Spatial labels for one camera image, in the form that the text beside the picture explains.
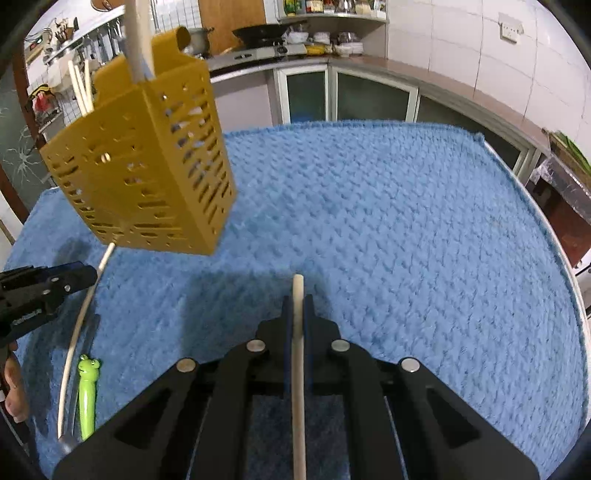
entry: kitchen cabinet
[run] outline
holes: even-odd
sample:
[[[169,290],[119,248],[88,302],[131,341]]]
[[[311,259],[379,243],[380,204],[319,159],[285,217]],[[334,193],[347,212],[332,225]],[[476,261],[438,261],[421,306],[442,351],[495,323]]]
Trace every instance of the kitchen cabinet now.
[[[426,96],[421,95],[419,100],[417,122],[454,125],[469,132],[482,133],[488,144],[516,174],[519,172],[524,158],[528,155],[528,145],[524,145],[516,139],[504,138],[480,122]]]
[[[332,68],[333,117],[336,120],[412,122],[418,89],[370,73]]]
[[[329,119],[327,65],[279,69],[275,71],[275,81],[282,123]]]

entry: hand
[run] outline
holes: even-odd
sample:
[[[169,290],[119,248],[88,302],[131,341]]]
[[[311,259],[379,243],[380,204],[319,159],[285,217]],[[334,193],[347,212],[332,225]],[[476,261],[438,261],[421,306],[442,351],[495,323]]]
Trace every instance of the hand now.
[[[29,417],[29,402],[22,382],[21,366],[18,363],[14,351],[18,349],[16,342],[8,345],[9,355],[4,366],[4,378],[10,387],[4,406],[7,412],[13,416],[16,423],[21,423]]]

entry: gas stove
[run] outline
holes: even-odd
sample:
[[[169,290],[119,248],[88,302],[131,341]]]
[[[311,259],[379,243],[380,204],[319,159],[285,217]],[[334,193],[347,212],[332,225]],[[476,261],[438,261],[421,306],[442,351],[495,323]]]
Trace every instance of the gas stove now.
[[[289,55],[306,55],[303,43],[296,45],[275,45],[272,47],[249,48],[247,50],[232,51],[224,55],[217,55],[207,60],[209,71],[220,70],[250,61],[287,57]]]

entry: frog head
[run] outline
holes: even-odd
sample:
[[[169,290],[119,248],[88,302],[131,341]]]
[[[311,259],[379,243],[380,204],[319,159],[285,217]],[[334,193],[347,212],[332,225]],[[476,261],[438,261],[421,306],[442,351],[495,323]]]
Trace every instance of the frog head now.
[[[78,371],[80,372],[81,380],[89,380],[96,382],[99,378],[100,362],[98,360],[88,358],[87,355],[81,355],[78,362]]]

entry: countertop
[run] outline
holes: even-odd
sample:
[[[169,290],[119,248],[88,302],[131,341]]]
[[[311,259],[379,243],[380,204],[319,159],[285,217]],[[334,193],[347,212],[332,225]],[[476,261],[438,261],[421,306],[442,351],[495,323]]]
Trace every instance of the countertop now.
[[[315,64],[330,64],[345,68],[362,69],[376,74],[387,74],[407,83],[417,86],[421,93],[445,96],[448,101],[465,104],[469,100],[476,109],[494,116],[498,121],[519,135],[543,154],[550,153],[548,136],[536,124],[525,116],[499,102],[490,95],[475,89],[465,83],[453,80],[445,75],[430,72],[399,61],[388,60],[380,57],[361,55],[355,57],[335,57],[332,55],[316,57],[289,57],[286,59],[258,60],[252,63],[242,63],[233,67],[211,72],[212,83],[236,78],[265,70],[281,67],[297,67]]]

